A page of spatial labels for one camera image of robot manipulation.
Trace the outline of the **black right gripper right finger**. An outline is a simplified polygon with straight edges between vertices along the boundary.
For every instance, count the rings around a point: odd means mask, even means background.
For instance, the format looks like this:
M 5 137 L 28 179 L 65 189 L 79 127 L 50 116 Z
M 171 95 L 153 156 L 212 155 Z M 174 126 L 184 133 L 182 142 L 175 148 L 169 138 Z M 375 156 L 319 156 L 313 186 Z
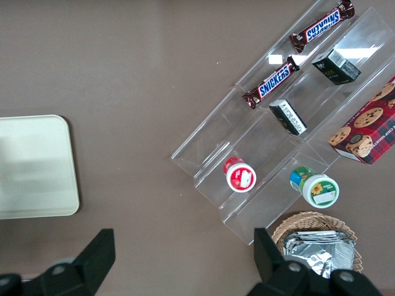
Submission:
M 337 269 L 329 279 L 294 260 L 285 260 L 265 228 L 254 230 L 254 261 L 261 281 L 248 295 L 380 295 L 363 274 Z

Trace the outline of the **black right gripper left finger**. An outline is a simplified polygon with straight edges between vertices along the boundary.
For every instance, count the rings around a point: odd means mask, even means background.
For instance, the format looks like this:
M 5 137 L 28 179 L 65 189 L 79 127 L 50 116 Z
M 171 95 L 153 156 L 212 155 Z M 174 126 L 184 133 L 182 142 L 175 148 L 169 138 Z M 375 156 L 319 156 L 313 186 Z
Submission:
M 27 281 L 17 273 L 1 274 L 1 295 L 95 295 L 114 262 L 114 230 L 102 229 L 70 263 Z

